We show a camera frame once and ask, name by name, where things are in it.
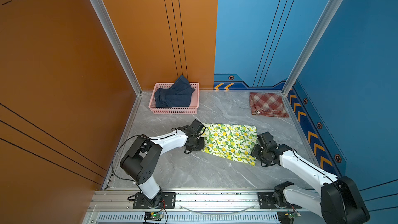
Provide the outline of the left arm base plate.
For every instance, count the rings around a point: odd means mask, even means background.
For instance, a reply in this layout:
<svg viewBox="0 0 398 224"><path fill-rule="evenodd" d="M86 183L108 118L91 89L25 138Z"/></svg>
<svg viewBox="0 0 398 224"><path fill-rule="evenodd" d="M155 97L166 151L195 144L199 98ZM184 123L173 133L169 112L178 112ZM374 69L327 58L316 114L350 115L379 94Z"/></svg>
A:
<svg viewBox="0 0 398 224"><path fill-rule="evenodd" d="M133 198L133 209L174 209L176 203L175 192L159 192L153 199L139 192L133 195Z"/></svg>

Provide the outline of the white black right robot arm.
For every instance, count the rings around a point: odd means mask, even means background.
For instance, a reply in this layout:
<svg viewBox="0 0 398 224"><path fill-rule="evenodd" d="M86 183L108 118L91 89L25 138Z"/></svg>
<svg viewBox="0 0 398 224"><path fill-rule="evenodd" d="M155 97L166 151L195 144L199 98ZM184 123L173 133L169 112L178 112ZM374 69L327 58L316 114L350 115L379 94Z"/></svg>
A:
<svg viewBox="0 0 398 224"><path fill-rule="evenodd" d="M311 164L291 147L257 144L251 155L262 166L281 166L306 181L313 191L305 190L286 181L274 188L271 196L259 193L261 207L274 205L278 208L300 206L322 217L327 224L363 224L370 214L355 182L347 177L338 177Z"/></svg>

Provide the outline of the lemon print skirt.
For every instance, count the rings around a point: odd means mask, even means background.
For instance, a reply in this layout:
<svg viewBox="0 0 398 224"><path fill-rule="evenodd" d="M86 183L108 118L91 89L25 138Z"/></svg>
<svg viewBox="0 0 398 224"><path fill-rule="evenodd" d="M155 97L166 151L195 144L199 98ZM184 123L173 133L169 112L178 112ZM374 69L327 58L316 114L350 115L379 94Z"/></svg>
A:
<svg viewBox="0 0 398 224"><path fill-rule="evenodd" d="M256 158L251 155L257 145L257 127L237 124L204 124L202 135L205 153L251 166Z"/></svg>

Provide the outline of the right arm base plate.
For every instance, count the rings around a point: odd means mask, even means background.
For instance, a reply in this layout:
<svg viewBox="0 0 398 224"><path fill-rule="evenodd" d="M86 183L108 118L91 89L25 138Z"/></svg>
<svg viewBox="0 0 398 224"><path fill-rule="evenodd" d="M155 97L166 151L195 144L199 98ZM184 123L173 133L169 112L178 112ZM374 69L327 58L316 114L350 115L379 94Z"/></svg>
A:
<svg viewBox="0 0 398 224"><path fill-rule="evenodd" d="M261 191L257 193L260 209L278 208L273 191Z"/></svg>

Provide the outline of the dark navy skirt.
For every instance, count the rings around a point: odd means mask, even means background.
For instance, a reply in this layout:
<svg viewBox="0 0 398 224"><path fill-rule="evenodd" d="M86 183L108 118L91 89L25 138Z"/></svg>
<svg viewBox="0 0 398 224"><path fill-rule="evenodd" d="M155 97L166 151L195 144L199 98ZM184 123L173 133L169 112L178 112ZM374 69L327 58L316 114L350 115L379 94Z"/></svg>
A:
<svg viewBox="0 0 398 224"><path fill-rule="evenodd" d="M195 91L188 80L181 75L170 88L159 88L154 94L157 108L189 107Z"/></svg>

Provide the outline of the red plaid skirt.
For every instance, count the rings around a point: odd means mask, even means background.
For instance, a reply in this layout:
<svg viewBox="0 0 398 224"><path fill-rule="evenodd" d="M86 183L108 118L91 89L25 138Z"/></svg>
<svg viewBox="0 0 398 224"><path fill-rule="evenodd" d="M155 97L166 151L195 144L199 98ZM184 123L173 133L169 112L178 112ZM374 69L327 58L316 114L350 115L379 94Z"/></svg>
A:
<svg viewBox="0 0 398 224"><path fill-rule="evenodd" d="M249 104L252 115L288 118L281 95L275 93L250 92Z"/></svg>

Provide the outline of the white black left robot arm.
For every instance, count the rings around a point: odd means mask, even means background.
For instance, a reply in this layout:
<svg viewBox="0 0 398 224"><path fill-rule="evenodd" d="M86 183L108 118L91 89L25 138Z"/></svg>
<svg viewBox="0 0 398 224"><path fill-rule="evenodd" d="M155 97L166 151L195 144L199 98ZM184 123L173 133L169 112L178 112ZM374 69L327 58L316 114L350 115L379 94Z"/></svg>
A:
<svg viewBox="0 0 398 224"><path fill-rule="evenodd" d="M161 155L184 147L184 153L204 149L205 141L202 135L205 127L183 126L172 132L148 137L139 135L120 161L120 167L132 178L143 194L143 198L150 207L157 207L162 202L162 189L153 177L155 167Z"/></svg>

